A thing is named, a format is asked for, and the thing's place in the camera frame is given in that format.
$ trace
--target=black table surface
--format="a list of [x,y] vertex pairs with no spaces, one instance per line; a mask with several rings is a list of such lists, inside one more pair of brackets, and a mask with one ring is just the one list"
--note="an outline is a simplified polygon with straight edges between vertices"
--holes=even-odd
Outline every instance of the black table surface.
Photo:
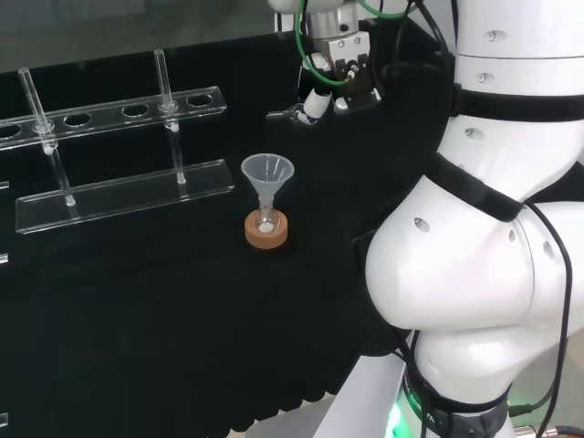
[[[416,34],[411,57],[433,58]],[[0,412],[11,437],[223,437],[336,393],[362,354],[391,351],[351,239],[391,212],[422,174],[447,120],[443,80],[413,74],[385,103],[316,127],[266,122],[296,99],[293,39],[167,53],[172,88],[220,87],[218,117],[182,124],[187,164],[224,158],[235,189],[189,203],[17,235],[14,200],[55,190],[40,147],[4,151],[0,181]],[[46,110],[157,94],[151,53],[33,71]],[[28,113],[0,75],[1,118]],[[161,125],[62,141],[71,185],[170,168]],[[296,166],[276,196],[284,247],[248,245],[256,195],[241,161]],[[584,201],[575,166],[539,200]]]

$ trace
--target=round hole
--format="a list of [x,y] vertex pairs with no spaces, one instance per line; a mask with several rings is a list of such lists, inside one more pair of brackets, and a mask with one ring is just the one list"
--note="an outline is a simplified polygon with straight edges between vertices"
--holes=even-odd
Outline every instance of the round hole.
[[428,223],[420,217],[415,217],[413,219],[413,224],[416,225],[416,228],[424,233],[428,233],[430,231],[430,226]]
[[187,98],[186,103],[192,107],[204,107],[205,105],[209,105],[211,100],[213,100],[211,99],[211,96],[208,94],[202,94],[201,96],[191,96]]
[[138,105],[132,105],[130,107],[124,108],[121,112],[124,113],[126,117],[140,117],[148,112],[148,105],[139,103]]
[[87,125],[91,120],[91,114],[87,112],[80,112],[79,114],[73,114],[65,117],[65,124],[71,128],[79,128],[80,126]]
[[544,242],[544,253],[546,253],[546,256],[550,258],[554,257],[554,249],[551,247],[549,242]]
[[19,134],[22,129],[18,125],[8,125],[0,128],[0,139],[10,139]]

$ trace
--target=test tube rack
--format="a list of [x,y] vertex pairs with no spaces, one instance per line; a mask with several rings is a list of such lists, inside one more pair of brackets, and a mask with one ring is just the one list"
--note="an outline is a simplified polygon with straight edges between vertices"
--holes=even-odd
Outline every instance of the test tube rack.
[[[34,233],[114,215],[227,193],[234,189],[224,160],[183,165],[180,120],[221,114],[218,87],[171,92],[164,52],[154,51],[161,94],[45,113],[28,68],[18,71],[32,115],[0,121],[0,151],[41,144],[59,190],[16,199],[16,231]],[[58,142],[163,123],[172,169],[70,187]]]

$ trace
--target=green cable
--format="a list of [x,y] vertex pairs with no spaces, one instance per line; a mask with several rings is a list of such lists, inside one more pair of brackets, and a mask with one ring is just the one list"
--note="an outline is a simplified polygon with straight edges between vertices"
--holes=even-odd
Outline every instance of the green cable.
[[[379,18],[396,19],[396,18],[402,18],[403,14],[404,14],[403,12],[400,14],[385,14],[384,12],[380,12],[377,9],[373,9],[371,6],[369,6],[367,4],[366,0],[359,0],[359,4],[361,6],[363,6],[367,12],[369,12],[370,14],[374,14],[375,16],[377,16]],[[412,8],[410,9],[410,13],[415,11],[417,8],[418,8],[417,5],[412,5]]]
[[298,13],[296,14],[296,44],[298,45],[298,52],[300,52],[300,56],[304,59],[305,64],[307,65],[308,69],[312,72],[314,76],[318,79],[322,80],[325,84],[334,85],[340,87],[341,85],[345,85],[347,80],[330,80],[329,78],[325,78],[322,76],[318,71],[314,68],[312,63],[307,57],[307,54],[304,53],[304,48],[302,48],[302,41],[300,40],[300,21],[302,20],[302,10],[304,9],[304,2],[307,0],[300,0],[298,2]]
[[[302,57],[302,59],[304,59],[305,64],[307,65],[308,69],[312,72],[312,74],[314,76],[316,76],[318,79],[320,79],[325,84],[333,85],[336,87],[343,86],[347,82],[349,82],[348,79],[331,80],[329,78],[325,78],[314,68],[314,66],[312,65],[312,62],[310,62],[310,60],[307,57],[307,54],[304,52],[304,48],[302,47],[302,40],[300,39],[300,22],[302,21],[302,11],[304,10],[304,2],[306,2],[306,1],[307,0],[299,0],[298,1],[298,11],[296,14],[296,26],[295,26],[295,28],[296,28],[296,44],[298,46],[298,52],[300,52],[300,56]],[[375,16],[377,16],[379,18],[396,19],[396,18],[402,18],[404,15],[403,12],[400,14],[385,14],[383,12],[377,11],[376,9],[373,9],[371,6],[369,6],[367,4],[366,0],[359,0],[359,3],[368,12],[370,12],[371,14],[374,14]],[[417,6],[413,5],[412,8],[410,9],[410,12],[415,11],[416,8],[417,8]]]

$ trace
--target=rack hole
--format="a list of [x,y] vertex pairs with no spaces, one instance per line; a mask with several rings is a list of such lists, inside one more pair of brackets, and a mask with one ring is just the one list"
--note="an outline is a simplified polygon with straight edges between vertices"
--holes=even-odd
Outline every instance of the rack hole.
[[430,225],[421,217],[415,217],[413,219],[413,224],[416,225],[416,227],[424,233],[428,233],[430,231]]
[[126,117],[140,117],[148,112],[148,105],[139,103],[137,105],[131,105],[124,108],[121,112],[124,113]]
[[71,114],[65,117],[65,124],[71,128],[79,128],[83,125],[87,125],[91,120],[91,114],[88,112],[80,112],[78,114]]
[[205,105],[209,105],[211,100],[213,100],[211,99],[211,96],[208,94],[202,94],[201,96],[190,96],[187,98],[186,103],[192,107],[204,107]]
[[0,139],[10,139],[18,135],[22,128],[19,125],[8,125],[0,128]]

